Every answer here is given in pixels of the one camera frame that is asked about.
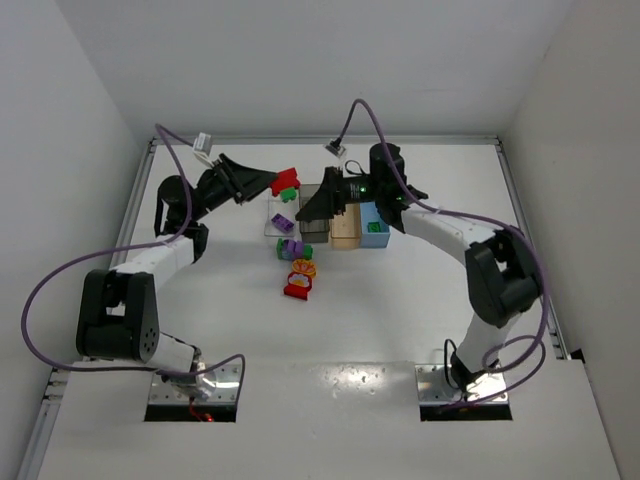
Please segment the red lego brick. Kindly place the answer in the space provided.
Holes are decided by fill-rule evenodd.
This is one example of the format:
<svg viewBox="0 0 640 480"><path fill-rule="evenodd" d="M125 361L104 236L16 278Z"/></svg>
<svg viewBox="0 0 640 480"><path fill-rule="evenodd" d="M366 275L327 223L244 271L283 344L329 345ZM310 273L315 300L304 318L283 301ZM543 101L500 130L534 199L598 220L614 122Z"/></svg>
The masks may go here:
<svg viewBox="0 0 640 480"><path fill-rule="evenodd" d="M276 179L270 184L271 194L273 197L278 196L283 190L288 188L298 189L301 183L298 179L297 170L289 168L280 171Z"/></svg>

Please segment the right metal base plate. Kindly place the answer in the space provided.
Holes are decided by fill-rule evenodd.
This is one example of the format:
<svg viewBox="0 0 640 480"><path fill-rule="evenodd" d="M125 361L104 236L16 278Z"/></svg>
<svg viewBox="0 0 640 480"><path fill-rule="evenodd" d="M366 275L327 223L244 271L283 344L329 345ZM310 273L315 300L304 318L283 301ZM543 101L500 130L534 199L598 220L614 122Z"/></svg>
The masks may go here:
<svg viewBox="0 0 640 480"><path fill-rule="evenodd" d="M509 395L502 374L483 374L463 392L446 382L442 364L415 366L418 401L421 406L444 406L457 402L508 405Z"/></svg>

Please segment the purple lego brick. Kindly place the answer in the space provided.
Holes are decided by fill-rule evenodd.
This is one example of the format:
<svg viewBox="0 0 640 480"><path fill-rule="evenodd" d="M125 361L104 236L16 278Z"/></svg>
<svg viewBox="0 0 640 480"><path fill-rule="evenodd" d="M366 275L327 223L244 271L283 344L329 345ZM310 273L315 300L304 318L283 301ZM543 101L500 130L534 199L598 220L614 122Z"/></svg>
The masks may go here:
<svg viewBox="0 0 640 480"><path fill-rule="evenodd" d="M276 214L271 218L271 224L281 233L290 234L294 231L295 224L281 214Z"/></svg>

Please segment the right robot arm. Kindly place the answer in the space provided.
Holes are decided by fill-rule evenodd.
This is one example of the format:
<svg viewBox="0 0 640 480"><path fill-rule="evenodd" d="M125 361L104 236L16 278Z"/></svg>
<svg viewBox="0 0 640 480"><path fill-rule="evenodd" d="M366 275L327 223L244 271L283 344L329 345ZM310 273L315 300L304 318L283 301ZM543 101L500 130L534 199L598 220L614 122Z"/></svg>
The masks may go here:
<svg viewBox="0 0 640 480"><path fill-rule="evenodd" d="M444 372L450 387L464 391L497 367L498 351L515 320L542 296L542 280L533 254L513 231L418 204L427 198L408 184L400 147L377 143L369 150L368 172L326 168L318 190L296 218L329 220L351 204L371 203L389 227L426 241L464 267L474 315Z"/></svg>

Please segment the blue plastic container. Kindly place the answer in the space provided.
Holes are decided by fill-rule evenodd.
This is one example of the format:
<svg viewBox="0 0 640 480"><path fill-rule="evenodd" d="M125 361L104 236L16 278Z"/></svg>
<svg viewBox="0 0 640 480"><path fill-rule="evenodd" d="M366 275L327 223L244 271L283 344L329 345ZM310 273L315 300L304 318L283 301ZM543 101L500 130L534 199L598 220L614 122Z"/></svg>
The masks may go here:
<svg viewBox="0 0 640 480"><path fill-rule="evenodd" d="M360 226L361 238L360 247L368 249L384 249L390 239L390 227L380 216L374 202L361 203Z"/></svg>

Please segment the clear plastic container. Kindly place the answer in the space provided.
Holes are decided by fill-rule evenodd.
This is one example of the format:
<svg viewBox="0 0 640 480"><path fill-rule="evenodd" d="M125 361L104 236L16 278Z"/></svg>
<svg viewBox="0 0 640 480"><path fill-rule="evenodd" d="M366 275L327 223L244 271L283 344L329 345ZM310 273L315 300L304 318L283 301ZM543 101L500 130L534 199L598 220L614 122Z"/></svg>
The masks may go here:
<svg viewBox="0 0 640 480"><path fill-rule="evenodd" d="M298 212L296 200L283 202L279 198L267 200L267 215L264 227L266 237L294 237L297 233L295 215Z"/></svg>

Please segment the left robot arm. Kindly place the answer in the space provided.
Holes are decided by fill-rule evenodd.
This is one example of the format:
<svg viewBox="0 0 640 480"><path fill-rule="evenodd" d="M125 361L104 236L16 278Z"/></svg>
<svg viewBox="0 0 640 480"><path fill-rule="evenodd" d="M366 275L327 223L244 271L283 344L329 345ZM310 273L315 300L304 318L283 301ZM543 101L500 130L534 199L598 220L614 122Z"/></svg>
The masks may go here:
<svg viewBox="0 0 640 480"><path fill-rule="evenodd" d="M76 349L84 357L128 361L170 379L194 377L198 347L162 332L157 293L180 270L203 255L209 229L203 217L229 200L253 200L277 179L220 155L190 185L179 175L157 189L157 245L110 270L92 270L84 280Z"/></svg>

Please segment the small green lego brick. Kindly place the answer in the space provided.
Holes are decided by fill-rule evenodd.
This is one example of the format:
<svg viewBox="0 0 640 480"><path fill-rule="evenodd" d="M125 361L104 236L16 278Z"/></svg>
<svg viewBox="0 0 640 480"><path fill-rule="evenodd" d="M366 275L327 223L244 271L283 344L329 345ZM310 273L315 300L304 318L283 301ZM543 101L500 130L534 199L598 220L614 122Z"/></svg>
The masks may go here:
<svg viewBox="0 0 640 480"><path fill-rule="evenodd" d="M294 201L297 198L297 189L294 187L288 187L279 192L280 200L283 203Z"/></svg>

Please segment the tan plastic container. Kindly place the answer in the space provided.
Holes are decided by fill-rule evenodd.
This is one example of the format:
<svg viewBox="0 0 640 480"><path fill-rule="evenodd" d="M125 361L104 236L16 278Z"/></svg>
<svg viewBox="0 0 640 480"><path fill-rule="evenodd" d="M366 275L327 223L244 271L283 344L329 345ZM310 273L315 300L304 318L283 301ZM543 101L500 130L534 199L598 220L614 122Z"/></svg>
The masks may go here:
<svg viewBox="0 0 640 480"><path fill-rule="evenodd" d="M358 204L349 204L345 212L329 221L329 243L335 250L354 250L361 242L361 215Z"/></svg>

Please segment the yellow butterfly lego piece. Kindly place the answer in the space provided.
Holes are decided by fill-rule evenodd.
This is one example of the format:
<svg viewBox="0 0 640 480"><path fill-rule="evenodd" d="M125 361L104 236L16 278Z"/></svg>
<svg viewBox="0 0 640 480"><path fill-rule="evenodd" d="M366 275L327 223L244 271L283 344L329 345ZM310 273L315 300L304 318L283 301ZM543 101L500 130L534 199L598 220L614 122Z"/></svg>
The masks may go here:
<svg viewBox="0 0 640 480"><path fill-rule="evenodd" d="M314 278L317 274L317 267L312 260L299 258L292 262L292 271Z"/></svg>

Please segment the green lego plate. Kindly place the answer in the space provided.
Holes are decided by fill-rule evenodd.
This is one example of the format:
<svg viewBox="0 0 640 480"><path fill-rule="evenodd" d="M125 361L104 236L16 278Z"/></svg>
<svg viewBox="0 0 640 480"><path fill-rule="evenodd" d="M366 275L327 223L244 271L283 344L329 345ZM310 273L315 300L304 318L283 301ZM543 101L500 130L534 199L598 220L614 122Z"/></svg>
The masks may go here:
<svg viewBox="0 0 640 480"><path fill-rule="evenodd" d="M379 233L381 231L381 226L378 222L369 222L367 230L369 233Z"/></svg>

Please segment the purple curved lego piece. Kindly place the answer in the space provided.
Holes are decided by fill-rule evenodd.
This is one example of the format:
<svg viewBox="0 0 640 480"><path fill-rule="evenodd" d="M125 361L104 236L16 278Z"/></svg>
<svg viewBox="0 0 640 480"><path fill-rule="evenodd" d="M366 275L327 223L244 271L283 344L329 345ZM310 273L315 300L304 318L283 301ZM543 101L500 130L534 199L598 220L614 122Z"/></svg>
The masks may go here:
<svg viewBox="0 0 640 480"><path fill-rule="evenodd" d="M283 260L296 260L304 257L305 245L301 241L285 239L280 247L280 254Z"/></svg>

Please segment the red flower lego piece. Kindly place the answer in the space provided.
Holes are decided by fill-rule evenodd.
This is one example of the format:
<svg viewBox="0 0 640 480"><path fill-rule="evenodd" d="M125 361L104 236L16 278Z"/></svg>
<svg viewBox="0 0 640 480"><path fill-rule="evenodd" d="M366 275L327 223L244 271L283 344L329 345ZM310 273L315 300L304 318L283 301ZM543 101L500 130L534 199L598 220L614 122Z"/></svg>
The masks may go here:
<svg viewBox="0 0 640 480"><path fill-rule="evenodd" d="M292 272L287 277L283 294L291 298L307 301L312 288L313 279L309 275Z"/></svg>

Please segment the metal base plate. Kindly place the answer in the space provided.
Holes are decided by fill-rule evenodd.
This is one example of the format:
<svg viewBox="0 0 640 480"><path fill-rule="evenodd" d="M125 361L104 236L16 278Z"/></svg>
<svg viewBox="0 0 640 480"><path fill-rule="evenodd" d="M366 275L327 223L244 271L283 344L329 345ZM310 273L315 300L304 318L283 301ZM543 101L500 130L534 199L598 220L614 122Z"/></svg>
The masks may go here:
<svg viewBox="0 0 640 480"><path fill-rule="evenodd" d="M509 395L502 374L483 374L463 392L446 382L442 364L415 366L418 401L421 406L444 406L457 402L508 405Z"/></svg>
<svg viewBox="0 0 640 480"><path fill-rule="evenodd" d="M233 406L241 386L240 362L223 365L197 377L170 377L154 374L148 395L153 406Z"/></svg>

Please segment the smoke grey plastic container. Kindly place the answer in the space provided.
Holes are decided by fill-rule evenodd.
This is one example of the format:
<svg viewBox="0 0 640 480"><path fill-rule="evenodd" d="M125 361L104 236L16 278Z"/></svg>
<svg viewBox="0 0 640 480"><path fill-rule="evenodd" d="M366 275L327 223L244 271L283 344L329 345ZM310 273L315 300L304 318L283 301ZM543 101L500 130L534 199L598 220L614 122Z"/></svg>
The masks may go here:
<svg viewBox="0 0 640 480"><path fill-rule="evenodd" d="M318 184L302 184L299 189L299 208L302 209L318 190ZM301 240L308 244L325 244L329 241L329 221L298 222Z"/></svg>

